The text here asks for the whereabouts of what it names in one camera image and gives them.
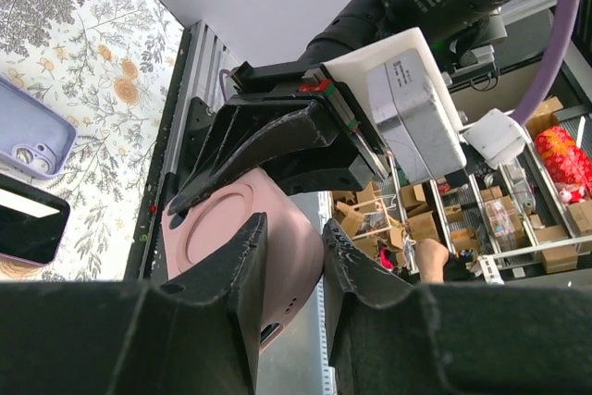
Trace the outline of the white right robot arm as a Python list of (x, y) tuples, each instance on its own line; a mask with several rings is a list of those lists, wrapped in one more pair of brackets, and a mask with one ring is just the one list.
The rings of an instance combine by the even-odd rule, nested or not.
[(444, 79), (511, 0), (351, 0), (291, 62), (231, 70), (217, 111), (168, 213), (189, 211), (263, 170), (287, 195), (360, 191), (394, 156), (412, 183), (458, 187), (522, 151), (496, 147), (515, 123), (496, 114), (465, 130)]

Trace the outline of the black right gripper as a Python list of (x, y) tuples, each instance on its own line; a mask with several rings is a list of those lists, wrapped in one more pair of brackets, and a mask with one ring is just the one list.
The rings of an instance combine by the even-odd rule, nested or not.
[(187, 215), (258, 167), (287, 195), (360, 191), (388, 176), (387, 147), (368, 112), (324, 65), (244, 62), (230, 77), (237, 95), (217, 112), (190, 105), (169, 215)]

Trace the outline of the lilac phone case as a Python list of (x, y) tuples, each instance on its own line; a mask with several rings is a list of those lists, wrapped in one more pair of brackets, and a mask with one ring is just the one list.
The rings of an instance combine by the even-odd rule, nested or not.
[(1, 80), (1, 161), (36, 179), (56, 177), (77, 138), (64, 117)]

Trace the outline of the black phone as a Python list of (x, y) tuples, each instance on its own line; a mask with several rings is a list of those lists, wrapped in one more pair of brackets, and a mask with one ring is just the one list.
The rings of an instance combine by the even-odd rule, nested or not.
[(52, 263), (70, 205), (28, 183), (1, 175), (1, 256), (32, 265)]

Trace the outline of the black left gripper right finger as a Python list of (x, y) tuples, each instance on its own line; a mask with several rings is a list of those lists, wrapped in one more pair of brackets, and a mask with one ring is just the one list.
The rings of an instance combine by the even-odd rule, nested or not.
[(587, 394), (591, 293), (413, 286), (325, 224), (329, 363), (341, 394)]

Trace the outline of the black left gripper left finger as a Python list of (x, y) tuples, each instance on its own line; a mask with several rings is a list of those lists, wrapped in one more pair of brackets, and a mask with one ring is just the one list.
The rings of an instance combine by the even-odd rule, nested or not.
[(148, 280), (1, 287), (5, 394), (252, 394), (261, 264), (248, 241)]

